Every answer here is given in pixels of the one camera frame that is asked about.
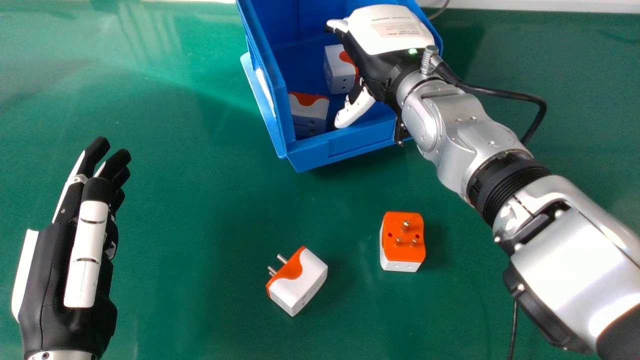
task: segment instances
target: robotic arm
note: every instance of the robotic arm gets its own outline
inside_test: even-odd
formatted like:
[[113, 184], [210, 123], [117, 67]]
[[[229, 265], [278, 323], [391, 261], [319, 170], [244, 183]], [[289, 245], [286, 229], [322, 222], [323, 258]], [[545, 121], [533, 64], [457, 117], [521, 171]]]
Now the robotic arm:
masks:
[[362, 76], [335, 126], [351, 125], [375, 101], [388, 104], [442, 184], [493, 227], [510, 258], [504, 283], [547, 340], [607, 360], [636, 358], [639, 238], [493, 121], [409, 9], [359, 8], [326, 30]]
[[130, 173], [120, 149], [97, 138], [80, 155], [51, 224], [27, 230], [12, 296], [25, 360], [96, 360], [109, 345], [117, 310], [109, 299], [118, 247], [115, 214]]

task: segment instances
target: blue storage box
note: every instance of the blue storage box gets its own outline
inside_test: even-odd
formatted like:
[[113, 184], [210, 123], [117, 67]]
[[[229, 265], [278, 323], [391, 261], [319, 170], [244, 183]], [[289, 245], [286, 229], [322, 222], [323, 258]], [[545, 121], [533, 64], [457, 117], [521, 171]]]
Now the blue storage box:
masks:
[[287, 96], [329, 97], [327, 122], [333, 124], [345, 95], [329, 94], [324, 79], [324, 47], [338, 44], [334, 34], [324, 32], [324, 24], [374, 4], [407, 6], [442, 50], [442, 39], [414, 0], [237, 0], [249, 48], [241, 57], [246, 77], [278, 157], [288, 158], [297, 172], [394, 144], [396, 115], [382, 103], [347, 128], [296, 139]]

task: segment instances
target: black cable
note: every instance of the black cable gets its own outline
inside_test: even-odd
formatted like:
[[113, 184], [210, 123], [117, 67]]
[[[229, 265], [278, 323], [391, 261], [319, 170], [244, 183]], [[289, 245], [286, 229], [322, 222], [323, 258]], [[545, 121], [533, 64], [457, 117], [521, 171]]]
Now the black cable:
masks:
[[452, 84], [454, 86], [457, 86], [458, 88], [460, 88], [460, 89], [462, 89], [462, 90], [464, 90], [464, 91], [466, 91], [466, 92], [468, 92], [470, 94], [476, 94], [476, 95], [482, 94], [482, 95], [489, 95], [489, 96], [494, 96], [494, 97], [501, 97], [503, 99], [514, 99], [514, 100], [528, 101], [528, 102], [533, 102], [534, 104], [538, 105], [538, 107], [540, 109], [538, 110], [538, 113], [536, 114], [536, 117], [533, 119], [533, 122], [531, 123], [531, 126], [529, 126], [527, 132], [524, 134], [524, 136], [520, 140], [522, 145], [527, 145], [529, 140], [531, 140], [531, 137], [536, 132], [536, 130], [538, 129], [538, 127], [542, 123], [542, 119], [545, 117], [545, 114], [547, 113], [547, 103], [541, 97], [538, 97], [538, 96], [535, 96], [535, 95], [524, 94], [522, 92], [512, 92], [512, 91], [507, 91], [507, 90], [483, 88], [481, 86], [475, 86], [475, 85], [470, 85], [470, 84], [464, 83], [453, 72], [453, 70], [451, 70], [451, 68], [449, 68], [449, 66], [444, 62], [438, 64], [438, 66], [436, 66], [434, 71], [438, 75], [442, 76], [442, 78], [445, 79], [450, 84]]
[[511, 323], [511, 341], [509, 342], [509, 354], [507, 360], [513, 359], [513, 349], [516, 346], [516, 330], [518, 329], [518, 302], [513, 301], [513, 322]]
[[429, 16], [429, 20], [433, 20], [433, 19], [437, 18], [438, 16], [442, 15], [442, 13], [444, 13], [444, 10], [445, 10], [445, 9], [447, 8], [447, 6], [449, 5], [449, 2], [450, 2], [450, 1], [451, 1], [451, 0], [446, 0], [446, 1], [444, 2], [444, 5], [442, 5], [442, 7], [441, 7], [437, 12], [435, 12], [435, 13], [433, 13], [433, 15], [430, 15], [430, 16]]

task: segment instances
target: plug pin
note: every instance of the plug pin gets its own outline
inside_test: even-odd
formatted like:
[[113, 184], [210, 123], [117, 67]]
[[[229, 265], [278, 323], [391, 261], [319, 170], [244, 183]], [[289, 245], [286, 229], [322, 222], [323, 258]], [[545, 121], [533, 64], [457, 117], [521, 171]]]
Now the plug pin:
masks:
[[278, 255], [276, 256], [276, 258], [278, 258], [278, 260], [280, 260], [280, 262], [281, 262], [283, 265], [286, 265], [286, 264], [287, 264], [287, 260], [284, 258], [284, 256], [282, 256], [282, 255], [278, 254]]

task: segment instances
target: white wall edge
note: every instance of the white wall edge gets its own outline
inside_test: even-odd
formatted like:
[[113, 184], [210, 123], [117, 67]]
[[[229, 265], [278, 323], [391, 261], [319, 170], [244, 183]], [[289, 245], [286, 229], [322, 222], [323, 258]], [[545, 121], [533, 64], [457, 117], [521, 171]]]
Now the white wall edge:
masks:
[[[417, 2], [420, 6], [429, 8], [438, 8], [444, 4], [444, 0], [417, 0]], [[449, 8], [640, 13], [640, 0], [451, 0]]]

